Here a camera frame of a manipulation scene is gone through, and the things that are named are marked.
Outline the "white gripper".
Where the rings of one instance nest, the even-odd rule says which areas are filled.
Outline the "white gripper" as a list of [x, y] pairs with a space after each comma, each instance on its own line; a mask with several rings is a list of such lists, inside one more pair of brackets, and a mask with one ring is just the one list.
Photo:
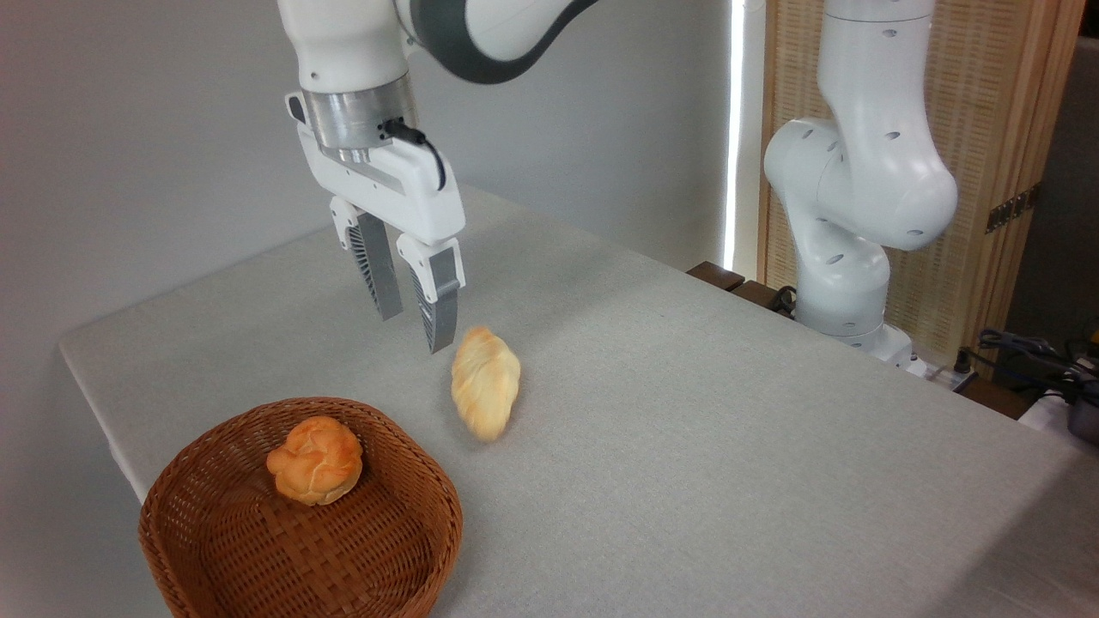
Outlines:
[[298, 123], [297, 133], [319, 186], [338, 196], [330, 212], [340, 246], [352, 254], [381, 319], [402, 312], [388, 223], [409, 234], [398, 239], [397, 249], [412, 274], [429, 352], [448, 347], [457, 329], [458, 293], [466, 285], [458, 239], [453, 238], [466, 219], [449, 164], [444, 163], [440, 187], [442, 157], [425, 146], [393, 137], [369, 148], [366, 163], [346, 163], [326, 156], [306, 124]]

